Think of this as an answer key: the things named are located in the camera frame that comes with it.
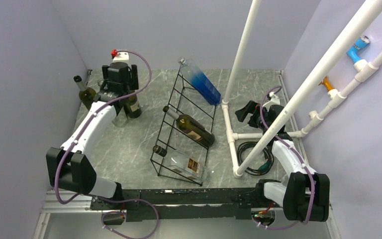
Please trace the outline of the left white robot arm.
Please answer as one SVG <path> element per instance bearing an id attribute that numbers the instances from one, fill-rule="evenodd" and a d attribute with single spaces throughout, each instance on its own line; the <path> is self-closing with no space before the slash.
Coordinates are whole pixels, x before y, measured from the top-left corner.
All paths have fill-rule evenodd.
<path id="1" fill-rule="evenodd" d="M 103 65 L 102 74 L 103 82 L 86 118 L 60 147 L 47 151 L 46 163 L 54 190 L 102 197 L 110 209 L 117 209 L 124 199 L 121 184 L 99 177 L 89 157 L 106 128 L 124 112 L 127 95 L 138 89 L 137 66 L 114 62 Z"/>

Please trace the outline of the blue square glass bottle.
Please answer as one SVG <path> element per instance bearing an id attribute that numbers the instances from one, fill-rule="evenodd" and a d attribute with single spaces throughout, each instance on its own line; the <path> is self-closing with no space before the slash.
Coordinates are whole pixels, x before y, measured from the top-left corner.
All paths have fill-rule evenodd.
<path id="1" fill-rule="evenodd" d="M 180 57 L 178 63 L 180 65 L 179 71 L 183 77 L 210 105 L 220 103 L 220 92 L 192 59 Z"/>

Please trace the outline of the dark labelled wine bottle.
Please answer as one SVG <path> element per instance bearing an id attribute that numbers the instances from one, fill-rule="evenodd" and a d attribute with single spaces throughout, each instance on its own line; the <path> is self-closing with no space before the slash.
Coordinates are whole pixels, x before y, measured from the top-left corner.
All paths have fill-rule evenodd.
<path id="1" fill-rule="evenodd" d="M 205 147 L 211 147 L 215 142 L 215 137 L 205 129 L 197 120 L 187 114 L 179 114 L 169 106 L 163 107 L 163 112 L 173 118 L 177 128 L 185 133 L 189 138 L 197 141 Z"/>

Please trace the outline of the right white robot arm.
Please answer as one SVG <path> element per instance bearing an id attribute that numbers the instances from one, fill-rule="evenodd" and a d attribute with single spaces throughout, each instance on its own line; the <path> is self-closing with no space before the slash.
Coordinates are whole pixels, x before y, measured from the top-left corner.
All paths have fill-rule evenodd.
<path id="1" fill-rule="evenodd" d="M 284 185 L 278 180 L 261 179 L 255 186 L 256 204 L 265 207 L 271 202 L 276 203 L 289 221 L 327 221 L 329 177 L 304 163 L 284 127 L 268 143 L 266 150 L 282 165 L 288 182 Z"/>

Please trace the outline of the clear square liquor bottle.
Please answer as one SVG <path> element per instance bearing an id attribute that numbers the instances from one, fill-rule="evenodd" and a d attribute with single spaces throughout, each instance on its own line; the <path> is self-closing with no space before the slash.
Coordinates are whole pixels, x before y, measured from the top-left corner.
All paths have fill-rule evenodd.
<path id="1" fill-rule="evenodd" d="M 171 148 L 153 146 L 153 152 L 164 158 L 166 167 L 185 176 L 187 179 L 202 183 L 208 180 L 208 169 L 185 153 Z"/>

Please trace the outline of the dark green wine bottle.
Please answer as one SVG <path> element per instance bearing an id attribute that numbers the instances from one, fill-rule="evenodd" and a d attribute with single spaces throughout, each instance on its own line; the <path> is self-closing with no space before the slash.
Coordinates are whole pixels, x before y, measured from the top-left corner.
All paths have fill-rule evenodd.
<path id="1" fill-rule="evenodd" d="M 136 119 L 141 116 L 142 110 L 136 95 L 128 98 L 128 102 L 125 105 L 125 110 L 128 117 L 131 119 Z"/>

